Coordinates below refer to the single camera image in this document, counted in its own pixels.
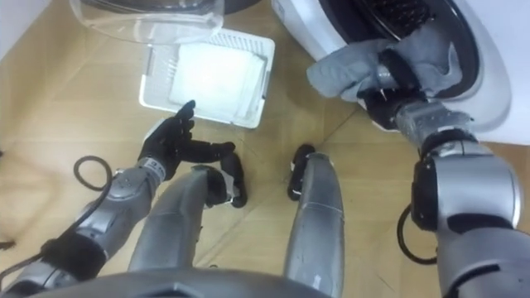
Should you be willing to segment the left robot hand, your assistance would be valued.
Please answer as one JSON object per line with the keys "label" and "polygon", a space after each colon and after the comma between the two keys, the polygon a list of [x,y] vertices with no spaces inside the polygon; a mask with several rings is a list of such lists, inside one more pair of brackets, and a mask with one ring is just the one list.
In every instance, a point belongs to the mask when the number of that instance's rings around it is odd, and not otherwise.
{"label": "left robot hand", "polygon": [[178,112],[163,119],[144,140],[138,160],[152,159],[161,170],[161,180],[171,180],[177,167],[189,163],[213,163],[235,152],[233,142],[195,140],[195,100],[185,103]]}

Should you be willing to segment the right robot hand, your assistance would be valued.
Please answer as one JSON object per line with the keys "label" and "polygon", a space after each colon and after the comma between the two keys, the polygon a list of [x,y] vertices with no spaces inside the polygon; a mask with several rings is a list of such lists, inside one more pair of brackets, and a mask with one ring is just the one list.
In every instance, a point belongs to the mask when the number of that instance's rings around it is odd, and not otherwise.
{"label": "right robot hand", "polygon": [[378,54],[378,80],[357,95],[364,101],[370,119],[385,130],[397,130],[396,117],[405,105],[426,102],[426,95],[416,73],[395,50],[386,49]]}

